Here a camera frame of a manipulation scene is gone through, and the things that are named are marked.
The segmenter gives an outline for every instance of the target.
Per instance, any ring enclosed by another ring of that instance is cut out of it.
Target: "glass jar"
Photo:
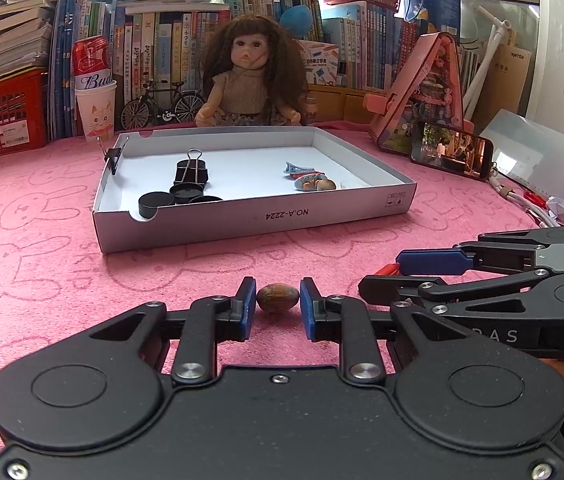
[[[306,124],[313,124],[318,118],[318,100],[312,92],[305,97],[304,107]]]

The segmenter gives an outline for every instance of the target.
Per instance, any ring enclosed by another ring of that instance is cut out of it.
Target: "label sticker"
[[[17,146],[18,144],[26,144],[28,142],[28,126],[27,120],[18,121],[16,123],[3,124],[0,126],[0,136],[5,148]]]
[[[274,211],[272,213],[267,213],[267,220],[279,220],[282,218],[292,218],[294,216],[306,216],[308,215],[308,209],[296,209],[292,211]]]
[[[401,191],[399,193],[390,193],[386,196],[386,203],[384,207],[395,207],[401,205],[406,196],[406,191]]]

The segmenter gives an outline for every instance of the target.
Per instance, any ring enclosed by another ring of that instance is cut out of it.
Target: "black binder clip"
[[[104,146],[102,145],[102,141],[98,137],[98,144],[102,149],[102,153],[104,153],[104,162],[106,162],[107,167],[111,170],[112,175],[116,174],[116,171],[118,170],[118,162],[120,161],[120,157],[122,156],[122,150],[124,150],[124,147],[126,146],[127,142],[128,142],[128,137],[124,141],[124,144],[122,144],[122,146],[120,146],[119,148],[105,149]]]
[[[206,186],[208,182],[208,170],[206,169],[206,162],[201,160],[202,156],[201,150],[193,148],[188,150],[187,160],[181,160],[177,163],[177,170],[175,170],[175,180],[173,185],[189,183],[189,184],[200,184],[202,189]]]

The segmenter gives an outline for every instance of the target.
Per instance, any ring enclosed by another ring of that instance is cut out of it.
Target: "bicycle model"
[[[143,84],[144,93],[139,99],[127,102],[122,108],[121,122],[125,130],[143,128],[149,123],[156,124],[158,119],[165,123],[176,120],[178,123],[195,121],[195,115],[204,105],[202,94],[196,90],[181,90],[184,81],[171,83],[172,88],[157,90],[153,88],[154,82]],[[155,94],[160,92],[171,93],[171,103],[168,108],[162,107],[155,100]]]

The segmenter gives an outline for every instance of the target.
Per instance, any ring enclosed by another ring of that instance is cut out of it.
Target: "black lid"
[[[188,202],[204,194],[204,186],[194,182],[181,182],[169,189],[174,196],[176,204],[188,204]]]
[[[175,197],[166,191],[152,191],[143,194],[137,201],[140,215],[143,218],[153,218],[158,207],[174,205]]]
[[[188,201],[188,203],[190,203],[190,204],[200,204],[202,202],[222,202],[222,199],[218,196],[201,195],[201,196],[194,197],[194,198],[192,198],[191,200]]]

